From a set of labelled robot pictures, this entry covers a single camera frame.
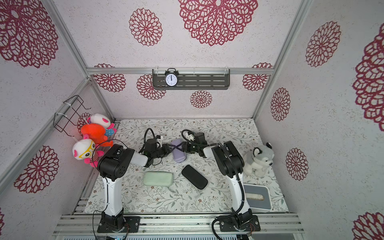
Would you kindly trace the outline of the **black umbrella case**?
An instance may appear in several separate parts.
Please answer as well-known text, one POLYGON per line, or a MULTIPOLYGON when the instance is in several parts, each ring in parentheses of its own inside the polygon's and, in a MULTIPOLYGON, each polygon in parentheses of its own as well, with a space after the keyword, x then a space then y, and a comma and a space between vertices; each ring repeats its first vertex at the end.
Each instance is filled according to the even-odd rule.
POLYGON ((199 190, 208 185, 208 180, 190 165, 183 168, 182 175, 199 190))

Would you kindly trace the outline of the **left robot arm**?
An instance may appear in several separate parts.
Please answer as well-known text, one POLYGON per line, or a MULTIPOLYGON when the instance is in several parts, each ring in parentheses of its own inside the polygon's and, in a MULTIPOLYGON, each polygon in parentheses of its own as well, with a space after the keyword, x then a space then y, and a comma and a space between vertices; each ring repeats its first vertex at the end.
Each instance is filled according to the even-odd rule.
POLYGON ((132 162, 149 167, 156 158, 168 156, 177 146, 160 144, 160 137, 144 139, 139 151, 129 148, 124 142, 114 144, 99 160, 97 170, 105 188, 105 207, 101 213, 98 230, 94 233, 136 233, 140 217, 125 217, 122 203, 122 177, 132 162))

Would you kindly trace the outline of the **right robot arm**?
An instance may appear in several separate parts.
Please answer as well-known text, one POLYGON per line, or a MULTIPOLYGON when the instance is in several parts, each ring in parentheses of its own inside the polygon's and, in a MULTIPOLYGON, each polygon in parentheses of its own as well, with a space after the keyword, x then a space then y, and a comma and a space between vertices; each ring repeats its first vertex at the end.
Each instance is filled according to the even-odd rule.
POLYGON ((184 129, 181 136, 185 140, 183 143, 183 152, 188 154, 198 153, 204 159, 214 159, 222 173, 226 177, 232 195, 232 212, 225 216, 219 216, 211 223, 214 236, 220 240, 221 237, 215 230, 215 223, 230 220, 234 228, 242 230, 251 220, 253 212, 248 204, 244 183, 243 170, 245 162, 231 141, 223 144, 208 144, 204 133, 195 133, 184 129))

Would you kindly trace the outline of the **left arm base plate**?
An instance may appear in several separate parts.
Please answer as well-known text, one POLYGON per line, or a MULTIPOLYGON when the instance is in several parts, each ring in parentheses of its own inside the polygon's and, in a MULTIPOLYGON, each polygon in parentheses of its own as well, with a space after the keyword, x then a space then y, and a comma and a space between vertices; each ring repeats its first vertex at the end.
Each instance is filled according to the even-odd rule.
POLYGON ((101 218, 97 233, 137 233, 140 217, 105 215, 101 218))

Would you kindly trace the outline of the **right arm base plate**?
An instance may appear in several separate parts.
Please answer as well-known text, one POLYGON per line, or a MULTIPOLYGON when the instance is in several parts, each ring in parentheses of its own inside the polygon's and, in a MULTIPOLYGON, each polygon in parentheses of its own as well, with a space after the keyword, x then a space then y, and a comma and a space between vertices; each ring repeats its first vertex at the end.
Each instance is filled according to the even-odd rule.
POLYGON ((261 226, 256 215, 252 215, 249 220, 224 219, 219 221, 221 232, 260 232, 261 226))

